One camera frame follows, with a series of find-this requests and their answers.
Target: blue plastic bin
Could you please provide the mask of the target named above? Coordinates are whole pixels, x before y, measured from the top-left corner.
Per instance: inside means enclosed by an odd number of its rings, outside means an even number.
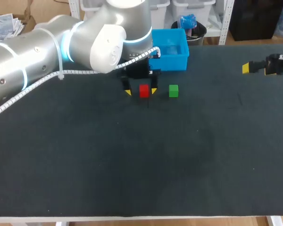
[[[153,46],[160,48],[160,59],[150,59],[151,69],[161,71],[185,71],[189,47],[184,29],[153,30]]]

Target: paper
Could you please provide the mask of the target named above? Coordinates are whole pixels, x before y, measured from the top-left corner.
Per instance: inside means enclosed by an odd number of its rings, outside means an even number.
[[[12,14],[0,16],[0,41],[18,36],[23,29],[24,25]]]

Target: table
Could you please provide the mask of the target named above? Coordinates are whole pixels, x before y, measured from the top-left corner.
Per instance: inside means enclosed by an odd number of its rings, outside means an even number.
[[[149,102],[68,76],[2,114],[0,217],[283,215],[283,76],[241,73],[283,45],[190,53]]]

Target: wooden floor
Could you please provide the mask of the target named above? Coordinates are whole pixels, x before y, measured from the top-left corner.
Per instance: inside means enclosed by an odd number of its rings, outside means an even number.
[[[55,223],[43,223],[43,226],[55,226]],[[69,226],[268,226],[268,222],[266,217],[242,217],[72,222]]]
[[[205,38],[203,45],[218,45],[219,37]],[[231,33],[227,34],[226,45],[262,45],[262,44],[283,44],[283,37],[274,36],[271,39],[265,40],[248,40],[248,41],[235,41]]]
[[[218,45],[219,38],[205,38],[204,45]],[[228,33],[226,45],[260,45],[283,44],[282,37],[274,36],[269,40],[234,41]],[[266,217],[243,218],[206,218],[206,219],[170,219],[170,220],[129,220],[129,221],[98,221],[98,222],[73,222],[70,226],[268,226]]]

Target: red cube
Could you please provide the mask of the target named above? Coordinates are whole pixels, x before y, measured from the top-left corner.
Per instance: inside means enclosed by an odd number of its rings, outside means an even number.
[[[148,84],[140,85],[140,98],[149,98],[150,90]]]

